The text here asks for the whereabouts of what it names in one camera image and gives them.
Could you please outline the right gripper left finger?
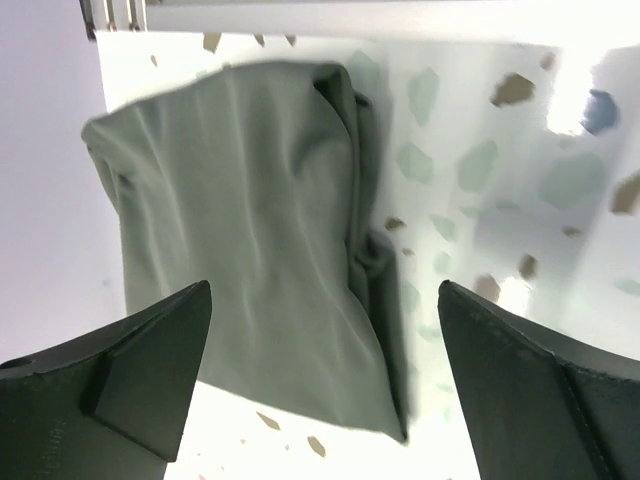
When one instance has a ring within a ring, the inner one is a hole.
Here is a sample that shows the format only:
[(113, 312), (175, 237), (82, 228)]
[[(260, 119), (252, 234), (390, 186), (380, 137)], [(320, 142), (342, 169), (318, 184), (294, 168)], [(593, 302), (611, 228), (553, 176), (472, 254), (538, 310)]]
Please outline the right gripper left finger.
[(1, 476), (161, 479), (177, 459), (212, 313), (194, 283), (1, 365)]

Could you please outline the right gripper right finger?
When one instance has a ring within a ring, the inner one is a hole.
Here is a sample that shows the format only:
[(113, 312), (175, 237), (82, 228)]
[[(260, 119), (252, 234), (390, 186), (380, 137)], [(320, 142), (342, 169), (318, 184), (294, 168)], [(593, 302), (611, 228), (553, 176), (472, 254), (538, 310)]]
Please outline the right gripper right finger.
[(438, 314), (481, 478), (638, 478), (638, 361), (452, 281)]

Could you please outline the dark grey t shirt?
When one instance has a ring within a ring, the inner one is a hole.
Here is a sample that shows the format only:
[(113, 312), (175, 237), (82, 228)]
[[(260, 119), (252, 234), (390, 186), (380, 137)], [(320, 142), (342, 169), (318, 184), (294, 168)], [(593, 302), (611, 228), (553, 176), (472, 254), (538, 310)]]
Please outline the dark grey t shirt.
[(81, 137), (119, 218), (128, 311), (210, 284), (202, 382), (407, 439), (394, 249), (370, 227), (377, 122), (342, 65), (232, 67)]

